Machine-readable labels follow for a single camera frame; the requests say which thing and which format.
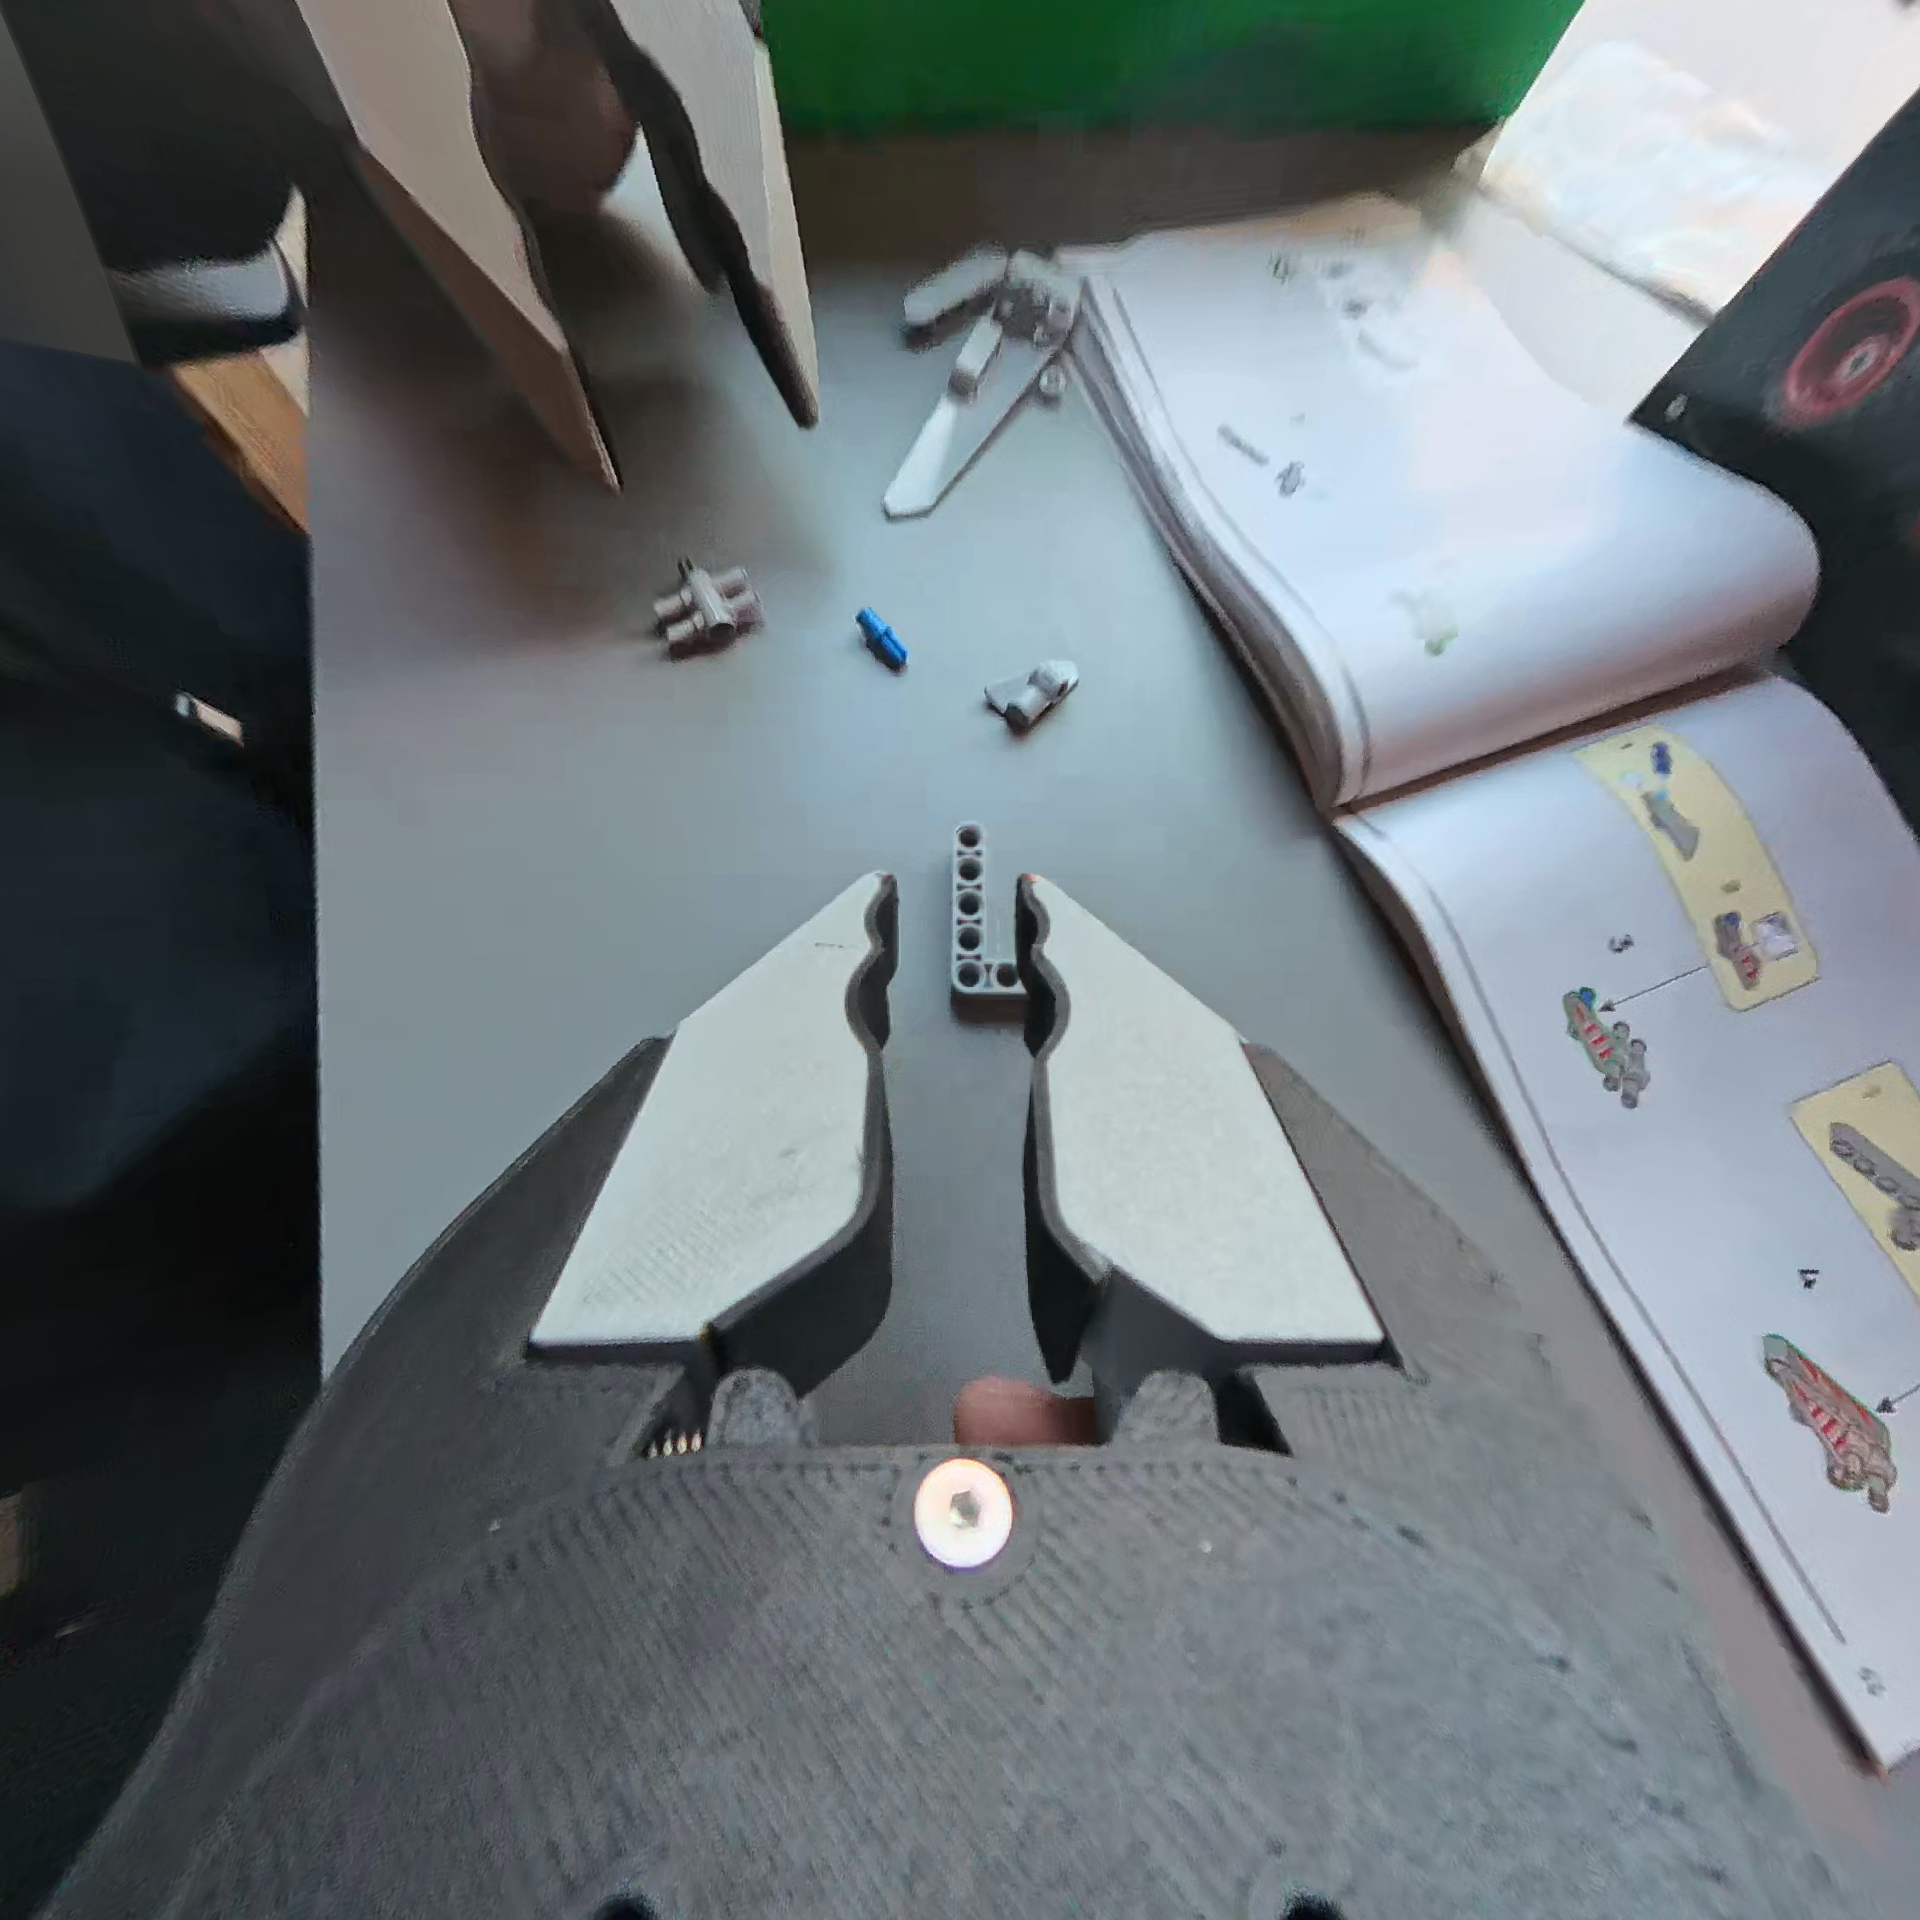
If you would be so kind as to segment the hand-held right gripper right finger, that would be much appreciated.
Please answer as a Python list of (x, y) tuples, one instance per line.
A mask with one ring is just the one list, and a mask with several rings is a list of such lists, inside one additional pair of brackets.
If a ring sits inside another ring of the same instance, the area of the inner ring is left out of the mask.
[(1056, 880), (1017, 893), (1030, 1313), (1045, 1374), (1382, 1359), (1382, 1317), (1244, 1033)]

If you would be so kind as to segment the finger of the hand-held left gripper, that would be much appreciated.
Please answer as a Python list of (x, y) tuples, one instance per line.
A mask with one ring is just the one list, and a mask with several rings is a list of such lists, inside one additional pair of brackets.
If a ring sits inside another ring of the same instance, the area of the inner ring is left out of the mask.
[(819, 345), (758, 7), (615, 0), (605, 72), (638, 117), (683, 259), (736, 301), (795, 423), (814, 425)]
[(544, 248), (492, 139), (479, 59), (444, 0), (304, 0), (344, 150), (397, 240), (492, 349), (544, 433), (601, 490), (623, 474)]

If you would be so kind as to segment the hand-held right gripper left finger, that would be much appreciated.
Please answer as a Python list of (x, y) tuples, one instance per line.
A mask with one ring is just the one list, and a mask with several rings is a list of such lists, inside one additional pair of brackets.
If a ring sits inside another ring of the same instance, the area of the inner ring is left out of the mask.
[(797, 1393), (867, 1350), (892, 1302), (884, 1047), (902, 888), (857, 875), (696, 1005), (535, 1317), (544, 1359), (738, 1368)]

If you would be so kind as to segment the grey angled lego beam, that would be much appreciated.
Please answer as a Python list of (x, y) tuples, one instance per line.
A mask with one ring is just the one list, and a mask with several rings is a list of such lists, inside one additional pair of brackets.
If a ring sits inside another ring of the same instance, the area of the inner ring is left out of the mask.
[(989, 835), (973, 818), (950, 830), (949, 999), (959, 1020), (1023, 1020), (1013, 903), (993, 893)]

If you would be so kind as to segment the grey lego panel assembly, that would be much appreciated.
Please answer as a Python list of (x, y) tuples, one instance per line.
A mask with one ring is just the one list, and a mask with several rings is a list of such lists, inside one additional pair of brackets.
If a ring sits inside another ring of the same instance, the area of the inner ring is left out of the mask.
[(919, 343), (957, 319), (973, 325), (930, 416), (880, 499), (886, 519), (930, 514), (1030, 399), (1067, 393), (1079, 299), (1079, 273), (1040, 250), (999, 248), (973, 248), (907, 293), (902, 325)]

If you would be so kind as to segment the grey lego cross connector assembly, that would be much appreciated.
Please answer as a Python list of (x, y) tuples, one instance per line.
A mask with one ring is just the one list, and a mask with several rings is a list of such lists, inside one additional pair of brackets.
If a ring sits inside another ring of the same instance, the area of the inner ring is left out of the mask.
[(765, 626), (765, 602), (749, 567), (677, 557), (677, 590), (652, 602), (652, 626), (670, 659), (732, 650)]

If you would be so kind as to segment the lego instruction booklet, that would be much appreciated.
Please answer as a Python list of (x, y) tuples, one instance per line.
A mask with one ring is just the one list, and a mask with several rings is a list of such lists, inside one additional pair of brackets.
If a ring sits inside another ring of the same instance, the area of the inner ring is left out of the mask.
[(1877, 1768), (1920, 1743), (1920, 865), (1803, 514), (1377, 194), (1061, 250), (1075, 370)]

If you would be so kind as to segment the black lego set box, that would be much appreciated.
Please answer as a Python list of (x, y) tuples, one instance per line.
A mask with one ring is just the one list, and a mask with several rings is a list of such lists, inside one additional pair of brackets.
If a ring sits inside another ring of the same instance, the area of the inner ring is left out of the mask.
[(1819, 542), (1788, 668), (1920, 825), (1920, 102), (1638, 399), (1634, 423), (1778, 494)]

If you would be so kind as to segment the person's right hand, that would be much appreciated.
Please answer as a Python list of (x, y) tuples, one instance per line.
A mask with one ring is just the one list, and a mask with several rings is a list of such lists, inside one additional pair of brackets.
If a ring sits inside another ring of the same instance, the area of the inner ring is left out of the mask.
[(1021, 1379), (973, 1379), (950, 1405), (950, 1443), (963, 1452), (1094, 1448), (1095, 1439), (1094, 1393), (1057, 1393)]

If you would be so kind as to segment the green box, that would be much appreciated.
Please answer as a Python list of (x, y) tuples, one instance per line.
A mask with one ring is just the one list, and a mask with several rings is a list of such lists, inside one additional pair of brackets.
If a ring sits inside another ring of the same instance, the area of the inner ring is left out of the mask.
[(1485, 128), (1575, 0), (769, 0), (791, 134)]

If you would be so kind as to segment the person's dark trousers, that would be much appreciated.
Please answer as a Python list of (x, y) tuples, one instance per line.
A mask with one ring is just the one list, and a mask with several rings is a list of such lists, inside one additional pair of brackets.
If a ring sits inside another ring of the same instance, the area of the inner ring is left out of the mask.
[(0, 349), (3, 1494), (321, 1333), (312, 546), (158, 377)]

